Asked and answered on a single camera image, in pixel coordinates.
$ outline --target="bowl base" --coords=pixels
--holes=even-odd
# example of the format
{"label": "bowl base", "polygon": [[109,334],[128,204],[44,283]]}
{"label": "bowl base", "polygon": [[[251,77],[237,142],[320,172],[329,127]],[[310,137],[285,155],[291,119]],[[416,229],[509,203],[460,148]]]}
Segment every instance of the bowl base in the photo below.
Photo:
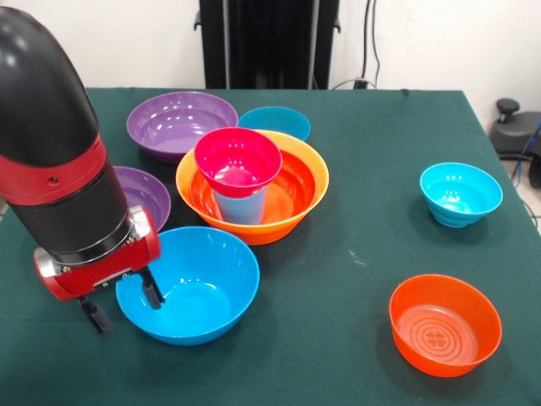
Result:
{"label": "bowl base", "polygon": [[478,353],[472,328],[458,314],[439,306],[412,307],[400,317],[397,328],[416,351],[439,362],[467,364]]}
{"label": "bowl base", "polygon": [[473,221],[464,222],[464,221],[458,221],[455,218],[449,218],[449,217],[446,217],[446,216],[442,216],[439,213],[432,212],[432,215],[434,216],[434,219],[439,224],[442,224],[442,225],[444,225],[446,227],[450,227],[450,228],[465,228],[465,227],[475,223],[478,220],[478,219],[475,219]]}

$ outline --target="blue cable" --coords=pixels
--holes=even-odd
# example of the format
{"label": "blue cable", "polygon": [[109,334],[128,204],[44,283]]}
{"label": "blue cable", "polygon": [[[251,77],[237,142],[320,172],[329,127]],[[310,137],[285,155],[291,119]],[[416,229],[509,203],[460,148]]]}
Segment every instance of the blue cable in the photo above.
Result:
{"label": "blue cable", "polygon": [[518,188],[518,185],[521,184],[521,179],[522,179],[522,160],[524,159],[524,156],[526,155],[526,152],[527,150],[530,148],[530,146],[533,145],[533,143],[535,142],[535,140],[539,137],[539,132],[541,132],[541,122],[538,124],[538,127],[536,128],[535,130],[535,133],[533,133],[533,136],[532,138],[530,139],[530,141],[527,143],[526,145],[526,148],[524,148],[524,150],[522,151],[522,154],[520,156],[520,158],[518,159],[518,163],[516,165],[516,170],[514,171],[513,175],[511,176],[511,179],[513,180],[513,183],[514,183],[514,175],[515,173],[517,174],[516,178],[517,178],[517,182],[516,184],[514,185],[515,186],[515,189]]}

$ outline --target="blue bowl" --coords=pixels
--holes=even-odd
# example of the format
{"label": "blue bowl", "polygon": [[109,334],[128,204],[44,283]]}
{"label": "blue bowl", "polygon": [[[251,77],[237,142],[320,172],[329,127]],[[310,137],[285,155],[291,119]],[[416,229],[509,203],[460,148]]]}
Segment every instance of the blue bowl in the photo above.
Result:
{"label": "blue bowl", "polygon": [[503,192],[492,176],[465,163],[444,162],[427,168],[421,190],[435,219],[447,227],[462,228],[490,214]]}
{"label": "blue bowl", "polygon": [[310,121],[297,110],[287,107],[260,107],[246,112],[238,121],[246,129],[270,129],[306,141],[312,129]]}
{"label": "blue bowl", "polygon": [[143,332],[173,345],[198,345],[229,331],[254,300],[260,268],[240,239],[215,228],[160,233],[161,258],[150,263],[165,303],[153,310],[134,274],[117,283],[122,312]]}

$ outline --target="white wall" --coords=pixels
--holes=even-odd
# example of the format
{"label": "white wall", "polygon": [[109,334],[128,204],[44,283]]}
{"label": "white wall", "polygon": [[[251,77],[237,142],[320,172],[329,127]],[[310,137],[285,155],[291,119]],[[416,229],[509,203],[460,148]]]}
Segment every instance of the white wall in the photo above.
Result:
{"label": "white wall", "polygon": [[[88,86],[205,86],[199,0],[0,3],[45,24]],[[341,0],[331,85],[360,74],[364,4]],[[378,0],[380,88],[463,89],[485,128],[501,96],[541,109],[539,15],[540,0]]]}
{"label": "white wall", "polygon": [[[360,75],[365,4],[341,0],[331,85]],[[539,16],[540,0],[378,0],[379,87],[462,89],[486,129],[502,96],[541,110]]]}
{"label": "white wall", "polygon": [[0,0],[44,24],[87,86],[205,87],[199,0]]}

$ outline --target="bowl rim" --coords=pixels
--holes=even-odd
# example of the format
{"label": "bowl rim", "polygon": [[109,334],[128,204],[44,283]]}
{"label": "bowl rim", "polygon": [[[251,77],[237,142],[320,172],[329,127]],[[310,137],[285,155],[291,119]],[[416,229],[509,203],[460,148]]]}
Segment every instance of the bowl rim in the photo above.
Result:
{"label": "bowl rim", "polygon": [[186,153],[186,151],[180,151],[180,152],[175,152],[175,151],[162,151],[162,150],[158,150],[156,148],[154,148],[153,146],[151,145],[147,145],[147,144],[144,144],[140,139],[136,138],[135,134],[132,134],[131,131],[129,130],[129,122],[130,120],[132,119],[132,116],[136,113],[137,110],[139,110],[142,106],[144,106],[145,104],[149,103],[149,102],[152,102],[156,99],[160,99],[162,97],[167,97],[167,96],[171,96],[171,95],[182,95],[182,94],[196,94],[196,95],[204,95],[204,96],[208,96],[210,99],[214,99],[214,100],[218,100],[218,101],[221,101],[221,102],[224,102],[228,108],[230,108],[232,110],[232,112],[234,113],[235,115],[235,124],[234,126],[237,126],[238,125],[238,112],[237,112],[237,109],[229,102],[227,101],[226,99],[222,98],[222,97],[219,97],[217,95],[213,95],[212,93],[207,93],[206,91],[169,91],[167,93],[162,93],[160,95],[157,95],[157,96],[153,96],[149,99],[146,99],[144,101],[142,101],[140,104],[138,104],[137,106],[135,106],[132,111],[129,113],[128,115],[128,118],[126,118],[126,131],[128,132],[128,135],[129,135],[129,138],[132,139],[132,141],[139,145],[139,146],[142,146],[144,147],[145,149],[147,150],[150,150],[150,151],[154,151],[154,152],[158,152],[158,153],[167,153],[167,154],[175,154],[175,155],[183,155]]}
{"label": "bowl rim", "polygon": [[198,338],[198,337],[204,337],[204,336],[208,336],[209,334],[212,334],[214,332],[218,332],[220,331],[221,329],[223,329],[224,327],[227,327],[229,326],[231,323],[235,322],[235,320],[237,320],[239,317],[241,317],[245,312],[246,310],[248,309],[248,307],[252,304],[252,302],[254,301],[255,299],[255,295],[257,294],[259,288],[260,288],[260,264],[259,262],[257,261],[257,257],[255,256],[254,252],[250,249],[250,247],[248,247],[248,245],[242,241],[239,237],[227,232],[227,231],[223,231],[223,230],[220,230],[219,228],[213,228],[213,227],[205,227],[205,226],[187,226],[187,227],[177,227],[177,228],[171,228],[169,230],[166,230],[162,233],[159,233],[158,235],[165,235],[165,234],[174,234],[174,233],[178,233],[180,230],[181,233],[186,233],[186,232],[192,232],[194,231],[195,229],[204,229],[205,231],[209,231],[212,232],[212,233],[221,233],[221,234],[225,234],[228,238],[232,238],[232,239],[235,239],[237,240],[239,243],[241,243],[241,246],[243,246],[248,252],[249,252],[249,255],[248,255],[248,258],[253,262],[253,264],[255,265],[254,267],[254,270],[255,270],[255,285],[254,285],[254,289],[253,289],[253,292],[249,295],[249,300],[247,301],[247,303],[241,308],[241,310],[239,312],[237,312],[234,316],[232,317],[229,317],[227,319],[227,321],[223,324],[221,324],[219,327],[217,328],[214,328],[212,330],[209,330],[207,332],[202,332],[201,334],[197,334],[197,335],[194,335],[194,336],[167,336],[167,335],[164,335],[163,333],[160,333],[160,332],[154,332],[152,331],[151,329],[146,329],[146,328],[143,328],[142,326],[140,326],[138,323],[135,323],[131,317],[129,317],[126,312],[124,311],[123,309],[123,306],[121,304],[121,301],[118,299],[118,283],[116,284],[115,286],[115,294],[117,296],[117,302],[118,302],[118,306],[120,307],[120,310],[123,312],[123,314],[126,316],[126,318],[134,325],[136,326],[137,328],[139,328],[140,330],[148,333],[148,334],[152,334],[152,335],[155,335],[155,336],[158,336],[158,337],[164,337],[164,338],[170,338],[170,339],[182,339],[182,340],[189,340],[189,339],[193,339],[193,338]]}
{"label": "bowl rim", "polygon": [[[459,283],[467,288],[470,288],[471,290],[473,290],[476,294],[478,294],[485,302],[486,304],[489,306],[489,308],[493,311],[493,315],[495,316],[495,319],[496,319],[496,322],[498,324],[498,330],[499,330],[499,335],[498,335],[498,341],[496,342],[494,348],[492,348],[488,354],[486,354],[483,358],[480,358],[480,359],[476,359],[472,362],[467,362],[467,363],[462,363],[462,364],[448,364],[446,362],[442,362],[442,361],[438,361],[437,359],[432,359],[430,357],[427,357],[426,355],[420,353],[419,351],[417,351],[410,343],[408,343],[404,338],[403,336],[398,332],[398,326],[396,325],[395,323],[395,320],[393,318],[393,314],[392,314],[392,303],[396,297],[396,295],[398,294],[398,292],[404,287],[404,285],[410,283],[411,281],[414,281],[416,279],[425,279],[426,277],[437,277],[437,278],[440,278],[440,279],[447,279],[447,280],[450,280],[450,281],[453,281],[455,283]],[[402,342],[407,345],[415,354],[423,357],[423,359],[427,359],[429,360],[430,362],[432,363],[435,363],[436,365],[439,365],[439,366],[445,366],[445,367],[449,367],[449,366],[452,366],[452,367],[474,367],[474,366],[477,366],[477,365],[480,365],[482,364],[484,361],[486,361],[488,358],[490,358],[492,355],[494,355],[494,353],[496,352],[496,350],[500,347],[500,344],[501,344],[501,339],[502,339],[502,336],[503,336],[503,326],[502,326],[502,323],[501,323],[501,318],[500,318],[500,313],[498,313],[498,310],[496,309],[496,307],[494,306],[494,304],[490,301],[489,298],[487,298],[485,296],[485,294],[483,294],[483,292],[481,292],[479,289],[475,288],[473,285],[471,285],[470,283],[467,283],[465,281],[462,281],[461,279],[458,279],[457,277],[451,277],[449,275],[442,275],[442,274],[439,274],[439,273],[424,273],[424,274],[420,274],[420,275],[415,275],[413,277],[409,277],[408,279],[405,279],[404,281],[400,282],[398,284],[398,286],[395,288],[395,290],[393,290],[392,292],[392,295],[391,295],[391,298],[389,299],[389,318],[391,319],[391,327],[392,327],[392,331],[398,335],[398,337],[400,337],[400,339],[402,340]]]}
{"label": "bowl rim", "polygon": [[252,110],[248,110],[246,113],[244,113],[238,119],[238,127],[242,127],[241,122],[243,121],[243,118],[252,115],[252,113],[260,112],[262,110],[271,110],[271,109],[294,112],[295,114],[300,116],[302,121],[304,121],[304,123],[306,123],[308,125],[308,131],[306,132],[306,135],[304,135],[303,137],[295,137],[295,138],[297,138],[297,139],[299,139],[301,141],[306,141],[309,138],[310,133],[312,132],[312,123],[310,122],[309,118],[306,117],[304,114],[302,114],[299,110],[295,110],[294,108],[285,107],[285,106],[261,106],[261,107],[253,108]]}
{"label": "bowl rim", "polygon": [[[201,169],[201,167],[199,166],[199,160],[197,159],[197,155],[198,155],[197,150],[198,150],[198,146],[200,145],[200,143],[206,137],[209,137],[209,136],[213,135],[214,133],[221,132],[223,130],[232,130],[232,129],[234,129],[234,130],[242,130],[243,132],[244,131],[249,131],[250,133],[256,133],[257,135],[260,135],[264,139],[268,140],[274,146],[274,148],[272,148],[272,149],[276,148],[276,150],[278,151],[278,156],[280,158],[280,162],[279,162],[275,172],[270,177],[266,178],[265,180],[262,180],[262,181],[258,182],[257,184],[234,185],[234,184],[226,184],[226,183],[224,183],[224,182],[222,182],[220,180],[216,180],[216,179],[212,178],[206,171]],[[280,173],[281,166],[283,165],[283,162],[284,162],[284,158],[281,155],[281,149],[278,147],[278,145],[276,145],[276,143],[273,140],[271,140],[269,137],[265,136],[264,134],[261,134],[260,132],[255,131],[254,129],[246,129],[244,127],[222,127],[222,128],[219,128],[219,129],[213,129],[212,131],[209,131],[208,133],[203,135],[201,138],[199,138],[199,140],[197,141],[197,144],[195,144],[195,147],[194,147],[194,159],[195,159],[195,165],[197,166],[197,169],[201,172],[201,174],[205,177],[205,179],[207,180],[207,182],[209,182],[210,185],[219,184],[223,188],[234,188],[234,189],[237,189],[237,190],[241,190],[242,191],[241,192],[241,195],[242,195],[241,197],[246,197],[244,194],[247,191],[261,189],[264,186],[266,186],[267,184],[269,184],[270,182],[272,182],[272,180],[276,176],[278,176],[278,173]]]}
{"label": "bowl rim", "polygon": [[[327,164],[326,164],[325,160],[319,154],[319,152],[317,152],[317,150],[315,148],[313,148],[311,145],[307,144],[306,142],[300,140],[297,137],[293,137],[292,135],[282,133],[280,131],[274,131],[274,130],[271,130],[271,129],[265,129],[265,130],[261,130],[261,131],[269,131],[269,132],[278,134],[281,137],[288,138],[291,142],[298,143],[298,145],[302,144],[303,148],[309,148],[314,153],[314,158],[321,164],[321,167],[324,168],[324,170],[325,170],[325,184],[323,185],[323,189],[321,190],[320,196],[316,197],[312,201],[312,204],[310,206],[308,206],[306,209],[304,209],[303,211],[301,211],[297,215],[295,215],[293,217],[289,217],[289,218],[287,218],[285,220],[280,220],[279,222],[269,222],[269,223],[266,223],[266,224],[248,225],[248,224],[235,224],[235,223],[232,223],[232,222],[224,222],[222,220],[218,220],[217,218],[209,216],[208,214],[206,214],[206,213],[200,211],[198,208],[194,207],[194,204],[192,203],[189,196],[184,196],[182,191],[181,191],[180,183],[178,181],[179,178],[180,178],[180,167],[181,167],[184,159],[189,159],[194,154],[194,148],[192,148],[190,151],[188,151],[186,153],[186,155],[183,157],[183,159],[181,160],[181,162],[177,166],[177,171],[175,172],[175,184],[177,185],[177,192],[180,195],[180,197],[182,198],[182,200],[184,200],[184,203],[186,203],[186,205],[188,205],[188,207],[190,209],[195,211],[204,220],[206,218],[210,218],[218,226],[227,227],[228,229],[235,230],[235,232],[242,232],[242,231],[247,231],[247,230],[258,230],[258,231],[261,231],[261,232],[265,232],[267,230],[267,228],[273,228],[273,229],[276,228],[276,227],[284,228],[285,226],[289,226],[291,224],[294,224],[295,222],[300,222],[325,197],[325,195],[327,193],[327,190],[329,189],[329,183],[330,183],[331,180],[330,180],[330,175],[329,175],[329,168],[327,167]],[[315,179],[315,184],[316,184],[316,188],[317,188],[318,187],[317,179]]]}
{"label": "bowl rim", "polygon": [[[455,211],[455,210],[452,210],[448,207],[443,207],[440,203],[438,203],[436,200],[432,199],[431,196],[429,196],[429,194],[426,192],[425,188],[424,188],[424,185],[423,185],[423,178],[424,178],[424,175],[434,169],[435,167],[439,167],[439,166],[447,166],[447,165],[456,165],[458,167],[470,167],[480,173],[482,173],[484,176],[486,176],[493,184],[495,184],[500,192],[500,195],[499,195],[499,199],[498,199],[498,202],[496,204],[494,204],[491,208],[487,209],[487,210],[484,210],[484,211],[473,211],[473,212],[469,212],[469,213],[465,213],[463,211]],[[430,200],[432,203],[434,203],[435,205],[437,205],[438,207],[441,207],[442,209],[446,209],[448,211],[451,211],[453,213],[457,213],[457,214],[460,214],[462,216],[468,216],[468,217],[472,217],[472,216],[483,216],[483,215],[486,215],[486,214],[489,214],[491,213],[492,211],[496,210],[501,202],[503,201],[504,199],[504,192],[503,192],[503,189],[501,188],[501,185],[500,183],[488,172],[484,171],[483,169],[481,169],[480,167],[475,167],[474,165],[470,165],[470,164],[467,164],[467,163],[463,163],[463,162],[440,162],[440,163],[436,163],[434,165],[431,165],[429,167],[427,167],[426,169],[423,170],[423,173],[421,173],[421,176],[419,178],[419,186],[421,188],[421,191],[423,192],[423,195],[428,199]]]}
{"label": "bowl rim", "polygon": [[164,212],[166,213],[165,221],[163,222],[163,224],[160,227],[158,227],[157,224],[154,225],[156,227],[156,231],[160,231],[163,228],[163,226],[166,225],[166,222],[169,219],[169,216],[171,216],[171,194],[169,193],[169,190],[167,190],[166,185],[163,184],[163,182],[160,179],[158,179],[156,176],[154,176],[153,174],[148,173],[148,172],[146,172],[146,171],[144,171],[142,169],[138,169],[136,167],[126,167],[124,165],[113,165],[112,168],[115,170],[116,175],[117,175],[116,171],[117,171],[117,169],[119,169],[121,171],[135,172],[135,173],[140,173],[140,174],[143,174],[145,176],[148,176],[152,180],[156,181],[156,185],[159,185],[159,188],[165,192],[165,195],[168,198],[167,199],[167,207],[164,207],[164,209],[165,209]]}

